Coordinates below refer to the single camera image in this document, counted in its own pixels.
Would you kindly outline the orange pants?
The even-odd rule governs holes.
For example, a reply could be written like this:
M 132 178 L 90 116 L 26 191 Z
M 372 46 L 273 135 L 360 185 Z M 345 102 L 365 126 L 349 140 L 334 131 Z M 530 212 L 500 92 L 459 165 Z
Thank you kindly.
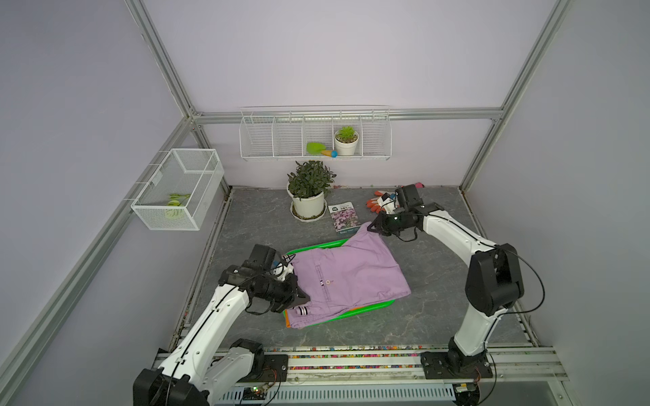
M 344 314 L 341 314 L 341 315 L 336 316 L 336 317 L 334 317 L 332 319 L 329 319 L 329 320 L 325 321 L 325 323 L 330 322 L 330 321 L 343 320 L 343 319 L 346 319 L 346 318 L 349 318 L 349 317 L 352 317 L 352 316 L 357 316 L 357 315 L 362 314 L 362 313 L 363 313 L 362 308 L 353 309 L 351 311 L 345 312 Z M 286 327 L 287 328 L 293 328 L 293 326 L 292 326 L 292 324 L 290 322 L 289 315 L 288 315 L 287 311 L 285 311 L 283 313 L 283 316 L 284 316 L 284 319 L 285 319 Z

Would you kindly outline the purple garment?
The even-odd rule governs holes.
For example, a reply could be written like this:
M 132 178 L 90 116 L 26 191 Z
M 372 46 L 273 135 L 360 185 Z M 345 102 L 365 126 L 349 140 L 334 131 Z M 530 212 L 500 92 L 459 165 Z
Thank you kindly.
M 389 247 L 380 234 L 367 231 L 369 224 L 362 224 L 341 247 L 296 254 L 294 272 L 310 301 L 287 310 L 294 329 L 411 294 Z

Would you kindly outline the green plastic basket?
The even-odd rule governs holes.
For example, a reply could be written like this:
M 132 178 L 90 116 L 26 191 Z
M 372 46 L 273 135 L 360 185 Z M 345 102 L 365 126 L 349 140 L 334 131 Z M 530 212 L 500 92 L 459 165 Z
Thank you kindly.
M 333 241 L 333 242 L 323 243 L 323 244 L 319 244 L 319 245 L 312 245 L 312 246 L 308 246 L 308 247 L 303 247 L 303 248 L 288 251 L 287 255 L 295 255 L 295 254 L 300 253 L 300 252 L 304 252 L 304 251 L 308 251 L 308 250 L 315 250 L 315 249 L 324 249 L 325 250 L 325 249 L 338 248 L 338 247 L 343 246 L 344 243 L 347 242 L 347 241 L 348 241 L 348 239 L 343 239 L 343 240 L 336 240 L 336 241 Z M 328 322 L 343 320 L 343 319 L 350 318 L 350 317 L 353 317 L 353 316 L 360 316 L 361 314 L 364 314 L 364 313 L 367 313 L 367 312 L 387 308 L 389 306 L 392 306 L 392 304 L 394 304 L 394 300 L 389 300 L 389 301 L 385 301 L 385 302 L 381 302 L 381 303 L 377 303 L 377 304 L 371 304 L 370 306 L 355 308 L 355 309 L 347 311 L 347 312 L 345 312 L 345 313 L 343 313 L 343 314 L 341 314 L 339 316 L 336 316 L 334 318 L 329 319 Z

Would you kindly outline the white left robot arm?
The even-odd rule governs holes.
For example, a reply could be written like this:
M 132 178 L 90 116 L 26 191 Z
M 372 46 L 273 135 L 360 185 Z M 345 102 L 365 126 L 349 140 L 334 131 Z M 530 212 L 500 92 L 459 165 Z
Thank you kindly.
M 267 361 L 261 343 L 238 339 L 220 360 L 225 336 L 255 298 L 282 313 L 309 302 L 298 284 L 292 255 L 255 245 L 249 258 L 223 271 L 206 309 L 187 336 L 157 368 L 143 370 L 133 384 L 135 405 L 212 405 L 239 381 L 286 379 L 286 360 Z

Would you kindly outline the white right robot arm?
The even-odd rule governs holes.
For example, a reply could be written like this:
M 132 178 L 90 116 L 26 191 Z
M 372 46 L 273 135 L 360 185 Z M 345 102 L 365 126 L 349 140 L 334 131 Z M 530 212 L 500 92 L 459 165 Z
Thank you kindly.
M 516 249 L 473 232 L 437 203 L 425 204 L 414 184 L 393 193 L 377 192 L 367 207 L 377 214 L 367 227 L 370 232 L 399 239 L 411 229 L 414 240 L 425 233 L 468 266 L 465 297 L 469 306 L 450 340 L 446 363 L 455 370 L 482 363 L 494 328 L 525 293 Z

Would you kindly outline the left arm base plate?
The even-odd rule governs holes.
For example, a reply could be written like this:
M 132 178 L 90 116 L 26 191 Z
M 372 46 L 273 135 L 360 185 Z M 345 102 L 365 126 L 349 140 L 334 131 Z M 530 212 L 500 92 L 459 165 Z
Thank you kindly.
M 285 382 L 289 372 L 289 357 L 287 355 L 264 355 L 255 358 L 251 372 L 239 380 L 240 383 L 250 382 Z

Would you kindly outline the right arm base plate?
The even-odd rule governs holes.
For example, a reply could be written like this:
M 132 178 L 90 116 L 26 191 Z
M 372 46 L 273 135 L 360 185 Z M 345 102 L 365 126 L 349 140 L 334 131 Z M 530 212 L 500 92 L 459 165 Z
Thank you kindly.
M 421 366 L 427 380 L 466 379 L 479 381 L 494 376 L 487 353 L 465 356 L 460 350 L 421 353 Z

